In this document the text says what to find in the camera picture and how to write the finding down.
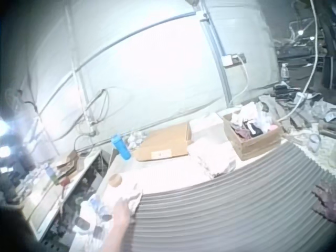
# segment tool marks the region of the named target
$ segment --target corrugated metal sheet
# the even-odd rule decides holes
[[[321,179],[335,180],[286,143],[212,181],[144,195],[124,251],[321,251],[336,231],[311,210]]]

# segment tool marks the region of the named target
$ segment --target blue water bottle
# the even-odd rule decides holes
[[[123,159],[128,160],[131,158],[130,151],[127,149],[124,141],[121,139],[119,135],[115,135],[114,137],[112,137],[111,142],[113,143],[115,148],[119,151]]]

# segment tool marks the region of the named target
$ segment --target outlet box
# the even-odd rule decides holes
[[[240,65],[241,62],[238,58],[238,55],[242,59],[242,61],[246,63],[246,57],[244,54],[228,54],[228,55],[222,56],[223,67],[231,67],[231,66]]]

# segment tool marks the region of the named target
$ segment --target light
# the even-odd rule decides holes
[[[7,167],[1,167],[0,172],[1,173],[6,173],[6,172],[8,172],[8,168]]]
[[[13,167],[7,168],[7,167],[0,167],[0,173],[6,173],[6,172],[12,172],[14,170]]]
[[[11,149],[8,146],[2,146],[0,148],[0,158],[6,158],[8,156],[10,156],[11,154]]]
[[[7,123],[5,123],[3,120],[0,120],[0,137],[6,134],[8,129],[9,126],[7,125]]]

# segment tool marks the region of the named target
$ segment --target plastic bottle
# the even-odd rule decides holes
[[[287,84],[289,83],[289,71],[288,71],[288,68],[287,68],[287,63],[282,63],[281,80],[284,81]]]
[[[56,173],[53,170],[53,168],[51,168],[49,164],[45,164],[45,170],[49,178],[53,181],[53,183],[57,185],[58,179],[57,179]]]
[[[112,137],[111,142],[113,143],[115,148],[119,151],[123,159],[128,160],[131,158],[130,151],[127,149],[124,141],[121,139],[119,135],[115,135],[114,137]]]

